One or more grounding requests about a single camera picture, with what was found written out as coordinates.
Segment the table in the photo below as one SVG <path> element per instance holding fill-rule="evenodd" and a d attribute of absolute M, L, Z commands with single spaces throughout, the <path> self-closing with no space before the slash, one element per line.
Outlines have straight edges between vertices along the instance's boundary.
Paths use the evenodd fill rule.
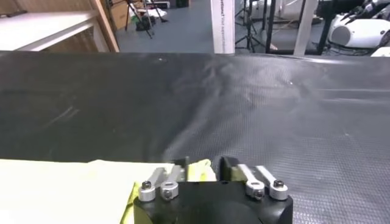
<path fill-rule="evenodd" d="M 0 51 L 41 51 L 90 27 L 99 52 L 108 47 L 97 22 L 98 13 L 26 13 L 0 19 Z"/>
<path fill-rule="evenodd" d="M 0 158 L 222 155 L 289 187 L 294 223 L 390 220 L 380 57 L 0 53 Z"/>

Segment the camera tripod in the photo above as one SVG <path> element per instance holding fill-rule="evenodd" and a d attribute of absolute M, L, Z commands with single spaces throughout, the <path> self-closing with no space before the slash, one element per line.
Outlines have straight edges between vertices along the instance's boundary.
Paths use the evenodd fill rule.
<path fill-rule="evenodd" d="M 245 36 L 243 36 L 242 38 L 240 38 L 238 41 L 235 42 L 235 44 L 238 44 L 240 42 L 242 42 L 243 40 L 246 40 L 246 47 L 236 47 L 236 49 L 247 49 L 248 51 L 251 51 L 253 53 L 255 53 L 255 45 L 253 43 L 256 42 L 258 45 L 262 45 L 264 46 L 258 39 L 256 39 L 253 34 L 252 34 L 252 28 L 253 30 L 255 31 L 256 33 L 256 29 L 255 29 L 255 26 L 254 26 L 254 22 L 253 22 L 253 19 L 252 19 L 252 6 L 253 6 L 253 1 L 254 0 L 249 0 L 249 9 L 248 11 L 245 13 L 246 16 L 247 16 L 247 19 L 246 19 L 246 29 L 247 29 L 247 34 Z M 244 0 L 244 12 L 245 12 L 245 6 L 246 6 L 246 0 Z"/>

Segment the wrinkled fabric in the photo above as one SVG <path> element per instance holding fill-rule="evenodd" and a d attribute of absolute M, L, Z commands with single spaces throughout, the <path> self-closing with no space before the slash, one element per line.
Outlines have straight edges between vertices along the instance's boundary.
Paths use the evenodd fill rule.
<path fill-rule="evenodd" d="M 0 53 L 0 158 L 235 156 L 294 223 L 390 220 L 387 58 Z"/>

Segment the floor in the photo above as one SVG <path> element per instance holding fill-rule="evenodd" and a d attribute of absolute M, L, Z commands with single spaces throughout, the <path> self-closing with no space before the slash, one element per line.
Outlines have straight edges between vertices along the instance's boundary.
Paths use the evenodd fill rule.
<path fill-rule="evenodd" d="M 236 0 L 236 10 L 240 9 L 240 0 Z M 168 9 L 164 17 L 169 20 L 161 23 L 157 20 L 157 25 L 153 27 L 154 36 L 150 39 L 146 32 L 135 31 L 135 24 L 132 23 L 125 31 L 117 31 L 116 36 L 121 52 L 176 52 L 176 53 L 213 53 L 213 32 L 211 28 L 210 0 L 191 0 L 191 5 L 187 8 Z M 255 23 L 255 28 L 259 30 L 261 23 Z M 297 29 L 284 26 L 278 30 L 274 26 L 272 44 L 279 49 L 293 49 Z M 322 25 L 312 27 L 311 41 L 308 48 L 314 48 L 312 42 L 318 42 L 322 32 Z M 245 36 L 247 30 L 243 26 L 235 25 L 236 40 Z M 246 46 L 246 41 L 240 42 L 237 47 Z M 264 49 L 257 46 L 256 52 L 262 53 Z M 246 54 L 246 49 L 237 49 L 237 54 Z"/>

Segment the tripod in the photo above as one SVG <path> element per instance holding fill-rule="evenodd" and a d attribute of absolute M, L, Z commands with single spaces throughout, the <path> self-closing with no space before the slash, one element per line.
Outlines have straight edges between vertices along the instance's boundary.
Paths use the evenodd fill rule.
<path fill-rule="evenodd" d="M 240 24 L 238 22 L 235 22 L 235 24 L 240 25 L 240 26 L 246 26 L 245 20 L 247 20 L 247 18 L 245 18 L 245 15 L 248 14 L 248 10 L 246 9 L 246 0 L 244 0 L 244 7 L 242 9 L 240 9 L 234 17 L 236 18 L 241 12 L 243 13 L 243 23 Z M 255 34 L 257 34 L 254 23 L 252 23 L 252 27 L 253 27 L 253 31 L 255 32 Z"/>
<path fill-rule="evenodd" d="M 235 44 L 238 44 L 241 41 L 246 40 L 246 47 L 236 47 L 236 48 L 237 49 L 248 49 L 248 51 L 252 50 L 252 52 L 255 53 L 255 45 L 254 45 L 253 41 L 255 41 L 257 44 L 260 44 L 262 46 L 264 46 L 264 45 L 258 39 L 256 39 L 252 34 L 252 28 L 256 32 L 255 26 L 253 24 L 254 22 L 252 19 L 252 5 L 253 5 L 252 3 L 253 3 L 253 0 L 249 0 L 249 10 L 246 13 L 246 15 L 247 15 L 247 19 L 246 19 L 247 20 L 246 21 L 247 34 L 245 36 L 243 36 L 242 38 L 240 38 L 238 41 L 236 41 Z"/>
<path fill-rule="evenodd" d="M 146 27 L 144 27 L 144 24 L 143 24 L 141 18 L 138 16 L 137 12 L 135 11 L 135 9 L 133 8 L 133 6 L 131 5 L 130 0 L 126 0 L 126 2 L 127 2 L 127 16 L 126 16 L 126 26 L 125 26 L 124 29 L 127 31 L 127 24 L 128 24 L 128 22 L 129 22 L 129 8 L 130 8 L 130 9 L 133 11 L 134 15 L 136 16 L 136 18 L 137 18 L 137 19 L 139 20 L 139 22 L 141 23 L 141 25 L 143 26 L 143 28 L 144 28 L 144 30 L 146 31 L 146 33 L 149 35 L 149 37 L 150 37 L 151 39 L 153 39 L 151 33 L 149 33 L 149 31 L 147 31 Z"/>

